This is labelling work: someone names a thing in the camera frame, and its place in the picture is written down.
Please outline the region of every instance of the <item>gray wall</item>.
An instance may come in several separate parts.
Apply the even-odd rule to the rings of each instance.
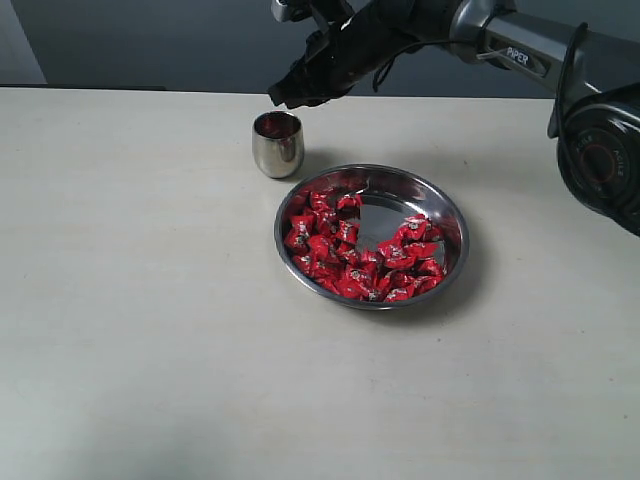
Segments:
[[[361,7],[366,0],[355,0]],[[278,24],[270,0],[13,0],[49,83],[264,92],[311,25]],[[640,40],[638,0],[520,0],[520,11]],[[275,41],[285,45],[275,49]],[[370,94],[362,82],[355,94]],[[537,85],[424,49],[397,62],[385,95],[546,97]]]

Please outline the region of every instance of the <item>stainless steel cup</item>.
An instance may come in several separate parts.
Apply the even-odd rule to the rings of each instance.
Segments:
[[[253,122],[253,158],[271,178],[292,175],[304,159],[302,122],[287,112],[268,112]]]

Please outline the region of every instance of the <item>robotic arm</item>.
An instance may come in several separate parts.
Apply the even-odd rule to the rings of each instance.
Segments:
[[[567,187],[640,236],[640,44],[521,14],[513,0],[371,0],[357,13],[345,0],[272,0],[272,13],[318,25],[269,89],[275,105],[340,98],[427,45],[540,83],[556,95],[548,135]]]

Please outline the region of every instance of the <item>white table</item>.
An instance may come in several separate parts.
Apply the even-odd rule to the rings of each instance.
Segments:
[[[640,242],[564,187],[551,103],[297,112],[303,173],[394,165],[469,222],[447,295],[382,314],[281,264],[269,108],[0,90],[0,479],[638,478]]]

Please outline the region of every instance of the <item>black cable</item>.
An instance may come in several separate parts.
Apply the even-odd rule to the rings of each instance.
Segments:
[[[611,218],[622,228],[633,231],[635,230],[634,226],[631,225],[631,223],[626,220],[624,216],[617,211],[616,208],[609,205],[600,197],[593,185],[591,185],[591,183],[585,177],[584,172],[582,172],[580,167],[574,165],[574,162],[571,160],[571,150],[569,147],[569,141],[566,137],[564,126],[565,113],[563,111],[563,107],[565,102],[567,80],[569,78],[570,72],[573,70],[576,51],[578,49],[580,40],[582,40],[582,36],[587,33],[588,30],[589,24],[587,23],[581,23],[578,28],[576,28],[567,45],[567,51],[562,63],[562,68],[560,69],[560,78],[558,79],[558,88],[555,99],[555,115],[556,124],[558,127],[558,142],[560,143],[560,148],[562,149],[562,153],[564,154],[565,161],[569,162],[569,168],[571,172],[573,173],[574,177],[582,184],[583,193],[586,196],[589,204],[597,210],[600,210],[604,215]]]
[[[396,59],[403,53],[406,53],[409,50],[413,50],[414,48],[430,47],[434,45],[454,45],[454,44],[471,45],[470,42],[460,42],[460,41],[453,41],[453,40],[436,40],[433,42],[417,42],[417,43],[412,43],[411,45],[408,45],[407,47],[403,48],[398,53],[396,53],[389,60],[387,60],[387,62],[384,65],[382,65],[378,70],[376,70],[376,73],[373,75],[373,82],[371,84],[373,91],[375,93],[378,93],[380,86],[384,83],[384,81],[387,79],[387,76],[391,72],[391,69],[395,64]]]

